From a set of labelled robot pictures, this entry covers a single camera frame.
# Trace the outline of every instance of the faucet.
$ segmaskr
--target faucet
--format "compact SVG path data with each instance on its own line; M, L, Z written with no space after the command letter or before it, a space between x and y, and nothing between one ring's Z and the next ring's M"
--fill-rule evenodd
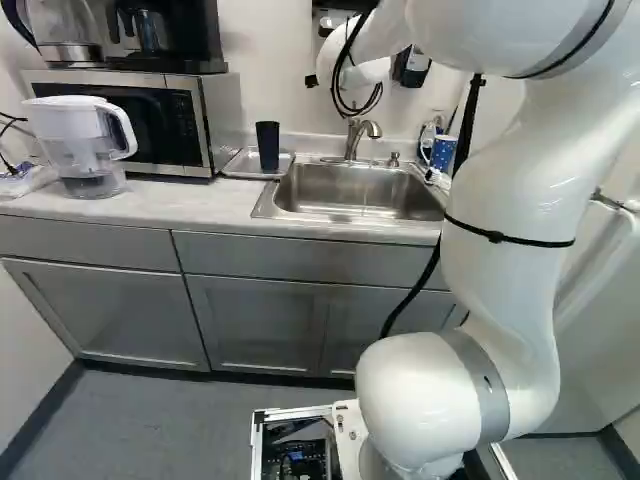
M347 137L347 149L344 154L345 160L349 160L350 162L356 160L356 150L358 149L358 144L365 130L369 138L382 137L382 128L380 128L377 122L372 120L349 120L349 136Z

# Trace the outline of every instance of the baseboard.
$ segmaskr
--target baseboard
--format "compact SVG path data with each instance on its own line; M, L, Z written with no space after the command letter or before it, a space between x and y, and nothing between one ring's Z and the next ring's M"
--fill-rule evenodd
M598 439L626 480L640 478L640 465L635 455L613 425L603 428Z
M82 365L90 370L137 375L141 377L164 378L168 380L185 380L191 382L228 382L248 383L254 385L272 385L280 387L324 388L332 390L355 391L353 380L343 378L310 378L292 375L271 375L265 373L243 372L194 372L167 368L143 367L121 363L101 362L97 360L81 360Z
M37 440L43 428L58 411L67 395L73 390L84 368L79 362L72 362L51 390L40 401L9 445L0 454L0 478L8 478L31 445Z

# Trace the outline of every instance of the floor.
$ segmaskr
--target floor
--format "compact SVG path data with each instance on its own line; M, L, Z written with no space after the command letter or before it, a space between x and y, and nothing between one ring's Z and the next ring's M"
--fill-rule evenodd
M251 412L348 391L86 371L9 480L248 480ZM621 480L594 438L518 439L519 480Z
M502 448L518 480L623 480L595 437L518 438Z

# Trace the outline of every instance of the countertop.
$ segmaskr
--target countertop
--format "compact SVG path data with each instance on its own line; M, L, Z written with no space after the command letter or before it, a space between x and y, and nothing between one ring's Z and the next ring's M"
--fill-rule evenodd
M129 180L128 191L102 200L66 196L58 182L22 198L0 202L0 214L50 220L369 243L435 245L439 229L252 218L265 182L216 178L209 184Z

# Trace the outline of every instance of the kitchen sink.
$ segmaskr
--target kitchen sink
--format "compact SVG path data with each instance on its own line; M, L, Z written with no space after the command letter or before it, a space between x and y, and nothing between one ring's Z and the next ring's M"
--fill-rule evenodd
M411 164L306 159L296 160L279 183L265 187L252 217L408 226L441 222L443 204Z

